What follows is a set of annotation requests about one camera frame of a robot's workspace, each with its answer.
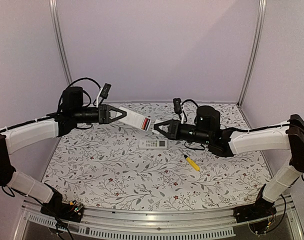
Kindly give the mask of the yellow handled screwdriver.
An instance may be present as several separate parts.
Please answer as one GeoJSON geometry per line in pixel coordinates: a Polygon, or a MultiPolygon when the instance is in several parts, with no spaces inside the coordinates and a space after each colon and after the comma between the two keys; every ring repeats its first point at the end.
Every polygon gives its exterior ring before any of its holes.
{"type": "Polygon", "coordinates": [[[196,162],[190,157],[190,155],[181,149],[178,149],[179,157],[181,159],[185,159],[185,161],[197,172],[201,170],[201,168],[196,164],[196,162]]]}

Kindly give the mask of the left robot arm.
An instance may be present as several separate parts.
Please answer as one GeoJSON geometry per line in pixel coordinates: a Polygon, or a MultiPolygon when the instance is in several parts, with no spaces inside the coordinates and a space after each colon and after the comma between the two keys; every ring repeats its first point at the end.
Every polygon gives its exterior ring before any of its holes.
{"type": "Polygon", "coordinates": [[[11,165],[10,155],[43,140],[63,137],[78,124],[107,125],[127,116],[126,111],[108,104],[85,106],[83,96],[82,87],[67,87],[62,92],[57,112],[0,130],[0,187],[8,187],[47,204],[55,217],[66,213],[66,205],[54,198],[55,191],[48,185],[16,170],[11,165]]]}

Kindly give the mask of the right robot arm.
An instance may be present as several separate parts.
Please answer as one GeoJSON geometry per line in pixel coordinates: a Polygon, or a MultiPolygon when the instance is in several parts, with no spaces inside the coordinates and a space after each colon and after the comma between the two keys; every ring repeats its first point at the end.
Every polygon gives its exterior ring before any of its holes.
{"type": "Polygon", "coordinates": [[[253,129],[220,126],[220,112],[203,105],[197,108],[195,124],[167,120],[154,124],[153,129],[169,140],[207,145],[218,157],[264,150],[289,150],[290,159],[260,190],[257,202],[251,206],[254,218],[261,218],[270,210],[270,204],[304,174],[304,121],[298,114],[276,125],[253,129]]]}

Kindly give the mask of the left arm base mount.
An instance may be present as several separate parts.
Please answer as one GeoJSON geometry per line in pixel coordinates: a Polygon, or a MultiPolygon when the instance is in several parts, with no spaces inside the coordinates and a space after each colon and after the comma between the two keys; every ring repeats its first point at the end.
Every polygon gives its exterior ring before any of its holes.
{"type": "Polygon", "coordinates": [[[84,205],[76,200],[70,203],[51,200],[49,203],[42,204],[40,213],[61,220],[80,223],[84,214],[84,205]]]}

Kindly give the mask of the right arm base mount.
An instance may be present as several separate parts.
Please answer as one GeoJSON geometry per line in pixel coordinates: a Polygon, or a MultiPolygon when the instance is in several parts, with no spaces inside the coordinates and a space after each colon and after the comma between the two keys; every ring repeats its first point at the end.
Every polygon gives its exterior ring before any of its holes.
{"type": "Polygon", "coordinates": [[[233,209],[233,217],[236,222],[248,222],[249,229],[256,235],[264,235],[268,232],[275,220],[276,213],[274,205],[265,208],[255,203],[241,205],[233,209]]]}

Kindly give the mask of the plain white remote control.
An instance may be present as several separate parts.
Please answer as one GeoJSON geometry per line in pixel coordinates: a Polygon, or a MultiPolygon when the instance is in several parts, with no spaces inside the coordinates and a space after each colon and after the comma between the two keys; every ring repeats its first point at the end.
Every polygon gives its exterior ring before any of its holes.
{"type": "Polygon", "coordinates": [[[122,106],[120,106],[119,109],[126,112],[126,116],[119,120],[121,123],[145,132],[149,130],[151,124],[151,119],[149,117],[122,106]]]}

